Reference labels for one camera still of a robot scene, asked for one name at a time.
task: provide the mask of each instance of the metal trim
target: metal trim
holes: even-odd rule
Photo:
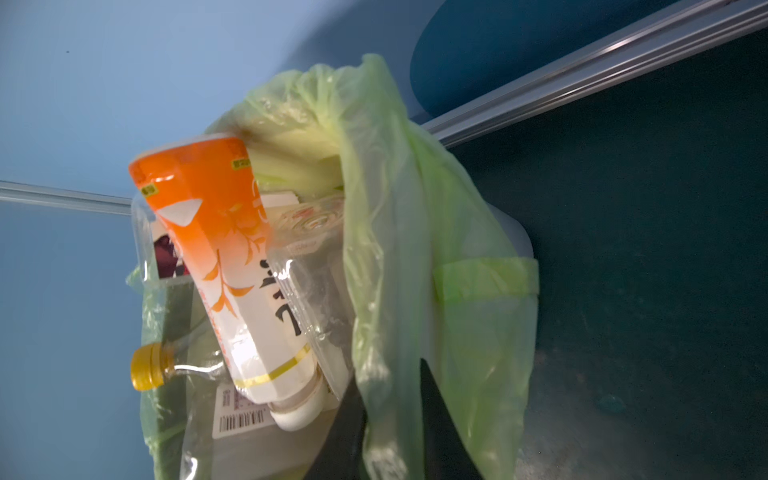
[[[422,126],[454,147],[768,26],[768,0],[683,0]]]
[[[0,181],[0,200],[103,214],[130,215],[131,199]]]

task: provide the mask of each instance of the barcode sticker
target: barcode sticker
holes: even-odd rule
[[[216,389],[214,439],[275,425],[266,405],[257,405],[241,395],[231,383]]]

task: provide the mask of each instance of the white triangle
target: white triangle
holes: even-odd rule
[[[193,198],[192,200],[184,200],[173,205],[168,205],[155,213],[165,220],[175,223],[179,227],[186,227],[192,223],[192,219],[197,215],[197,211],[202,204],[203,201],[201,199]]]

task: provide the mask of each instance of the gold band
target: gold band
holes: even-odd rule
[[[309,343],[307,343],[299,352],[294,356],[292,359],[285,362],[283,365],[277,367],[273,371],[269,373],[265,373],[264,375],[254,376],[251,379],[246,380],[235,380],[235,386],[238,389],[247,389],[252,386],[261,385],[262,383],[271,382],[277,377],[281,376],[288,370],[292,369],[294,366],[298,365],[299,362],[306,356],[307,353],[311,351]]]

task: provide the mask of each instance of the barcode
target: barcode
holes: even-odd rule
[[[251,425],[259,425],[264,422],[264,411],[234,413],[219,418],[219,433],[229,432],[234,429],[242,429]]]

